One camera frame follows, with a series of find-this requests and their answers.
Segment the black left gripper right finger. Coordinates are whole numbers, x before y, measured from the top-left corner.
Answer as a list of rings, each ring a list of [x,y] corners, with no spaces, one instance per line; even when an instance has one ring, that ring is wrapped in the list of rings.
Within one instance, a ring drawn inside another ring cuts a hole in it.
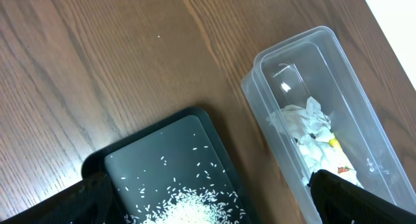
[[[324,169],[312,173],[307,186],[323,223],[415,223],[415,214]]]

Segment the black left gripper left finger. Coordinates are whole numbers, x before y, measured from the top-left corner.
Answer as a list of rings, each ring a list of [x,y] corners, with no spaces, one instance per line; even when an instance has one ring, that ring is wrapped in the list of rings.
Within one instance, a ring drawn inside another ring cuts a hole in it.
[[[1,224],[104,223],[112,198],[111,179],[99,172]]]

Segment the pile of white rice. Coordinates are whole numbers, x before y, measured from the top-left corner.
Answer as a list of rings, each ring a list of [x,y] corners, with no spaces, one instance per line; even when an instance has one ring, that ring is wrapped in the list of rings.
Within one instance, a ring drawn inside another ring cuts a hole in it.
[[[126,223],[249,223],[248,213],[201,131],[162,131],[107,158]]]

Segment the silver foil snack wrapper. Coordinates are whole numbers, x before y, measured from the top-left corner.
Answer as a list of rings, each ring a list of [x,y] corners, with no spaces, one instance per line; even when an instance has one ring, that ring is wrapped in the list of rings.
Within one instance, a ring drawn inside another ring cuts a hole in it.
[[[353,165],[351,164],[348,157],[345,155],[341,144],[339,143],[338,139],[335,137],[334,134],[331,134],[331,139],[329,140],[328,144],[334,150],[335,155],[333,159],[337,164],[337,175],[351,182],[352,184],[363,188],[363,185],[359,182],[357,178],[357,171],[354,169]]]

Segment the white tissue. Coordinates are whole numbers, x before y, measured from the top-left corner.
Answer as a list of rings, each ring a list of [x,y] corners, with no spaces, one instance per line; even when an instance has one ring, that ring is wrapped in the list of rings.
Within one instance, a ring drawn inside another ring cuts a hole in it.
[[[328,143],[335,138],[331,132],[330,118],[321,111],[320,103],[313,97],[307,99],[305,108],[287,105],[280,112],[274,111],[266,118],[270,125],[277,126],[281,132],[283,127],[278,126],[279,114],[285,120],[289,133],[297,140],[313,135],[316,141]]]
[[[335,153],[328,143],[316,141],[310,135],[305,135],[297,144],[310,173],[325,169],[337,174],[337,164],[333,159]]]

